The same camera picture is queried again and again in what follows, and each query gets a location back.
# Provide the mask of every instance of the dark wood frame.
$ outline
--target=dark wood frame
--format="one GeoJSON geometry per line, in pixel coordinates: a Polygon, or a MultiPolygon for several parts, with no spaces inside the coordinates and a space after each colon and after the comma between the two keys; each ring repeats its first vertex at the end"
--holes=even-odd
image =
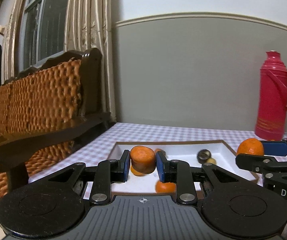
{"type": "Polygon", "coordinates": [[[48,69],[71,58],[80,59],[79,68],[82,104],[76,118],[58,127],[37,130],[27,133],[5,134],[0,136],[0,172],[6,172],[8,179],[8,192],[26,185],[28,174],[25,166],[31,156],[38,150],[70,140],[83,141],[85,134],[101,123],[109,128],[110,113],[104,113],[101,109],[100,96],[100,67],[101,53],[99,49],[88,49],[84,53],[68,51],[61,56],[48,59],[41,68],[30,67],[18,74],[16,78],[10,78],[4,84],[26,77],[36,71],[48,69]]]}

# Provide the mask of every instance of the tablecloth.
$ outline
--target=tablecloth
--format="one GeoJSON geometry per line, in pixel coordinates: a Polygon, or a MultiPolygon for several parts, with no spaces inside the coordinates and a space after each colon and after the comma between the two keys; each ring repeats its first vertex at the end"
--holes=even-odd
{"type": "MultiPolygon", "coordinates": [[[[96,166],[100,161],[107,159],[116,142],[201,141],[222,139],[236,151],[239,144],[247,138],[260,139],[253,131],[211,130],[117,123],[65,160],[32,176],[29,182],[40,179],[75,162],[84,162],[87,166],[96,166]]],[[[276,156],[275,158],[278,161],[287,161],[287,157],[276,156]]],[[[89,198],[89,194],[90,189],[87,188],[85,198],[89,198]]],[[[283,231],[283,236],[287,239],[287,225],[283,231]]]]}

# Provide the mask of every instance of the black round object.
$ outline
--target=black round object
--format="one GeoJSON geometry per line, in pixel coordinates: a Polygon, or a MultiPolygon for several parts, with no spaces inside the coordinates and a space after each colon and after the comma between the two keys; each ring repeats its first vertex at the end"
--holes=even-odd
{"type": "Polygon", "coordinates": [[[204,164],[211,158],[211,152],[207,149],[200,150],[197,154],[197,160],[200,164],[204,164]]]}
{"type": "Polygon", "coordinates": [[[0,225],[19,237],[42,238],[65,232],[84,214],[82,198],[60,182],[28,184],[0,200],[0,225]]]}
{"type": "Polygon", "coordinates": [[[204,199],[201,210],[214,228],[240,238],[272,236],[287,223],[287,202],[266,189],[225,185],[204,199]]]}

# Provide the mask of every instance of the crosshair symbol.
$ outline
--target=crosshair symbol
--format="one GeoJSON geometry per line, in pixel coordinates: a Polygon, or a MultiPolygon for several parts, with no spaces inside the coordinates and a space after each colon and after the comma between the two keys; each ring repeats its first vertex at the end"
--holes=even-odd
{"type": "Polygon", "coordinates": [[[139,199],[138,201],[140,201],[141,203],[146,203],[146,202],[149,201],[149,200],[146,199],[146,198],[141,198],[141,199],[139,199]]]}

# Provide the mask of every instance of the wooden bench leg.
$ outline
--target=wooden bench leg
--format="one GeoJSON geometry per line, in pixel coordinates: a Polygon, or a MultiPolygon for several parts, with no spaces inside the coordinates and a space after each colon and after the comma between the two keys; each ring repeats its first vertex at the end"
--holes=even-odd
{"type": "Polygon", "coordinates": [[[28,184],[29,177],[24,163],[10,169],[6,174],[8,180],[8,193],[28,184]]]}

